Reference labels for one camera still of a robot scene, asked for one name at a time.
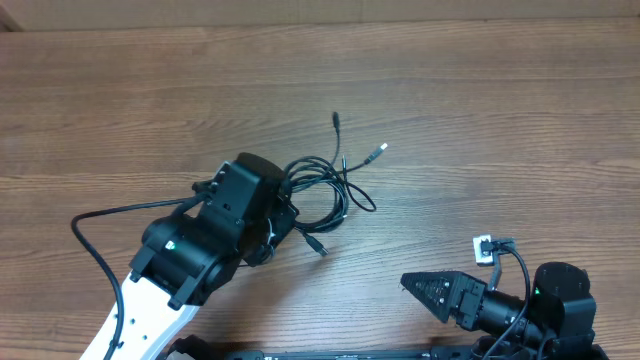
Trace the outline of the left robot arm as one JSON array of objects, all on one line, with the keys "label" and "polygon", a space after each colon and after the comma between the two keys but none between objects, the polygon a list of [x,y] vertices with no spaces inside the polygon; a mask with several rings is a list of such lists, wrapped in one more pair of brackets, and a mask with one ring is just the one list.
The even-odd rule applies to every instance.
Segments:
[{"label": "left robot arm", "polygon": [[124,280],[82,235],[82,218],[74,217],[74,235],[116,298],[83,358],[156,358],[242,262],[259,265],[292,230],[298,211],[283,189],[286,180],[277,165],[251,153],[223,163],[211,179],[193,184],[193,196],[171,201],[171,214],[145,229]]}]

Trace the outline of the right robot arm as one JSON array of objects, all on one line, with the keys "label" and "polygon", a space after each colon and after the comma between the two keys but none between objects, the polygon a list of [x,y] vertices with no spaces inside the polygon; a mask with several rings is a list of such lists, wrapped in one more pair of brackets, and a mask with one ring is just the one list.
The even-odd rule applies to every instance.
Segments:
[{"label": "right robot arm", "polygon": [[594,343],[597,305],[585,271],[563,262],[536,270],[525,301],[460,271],[405,273],[401,285],[439,321],[485,335],[434,348],[434,359],[605,359]]}]

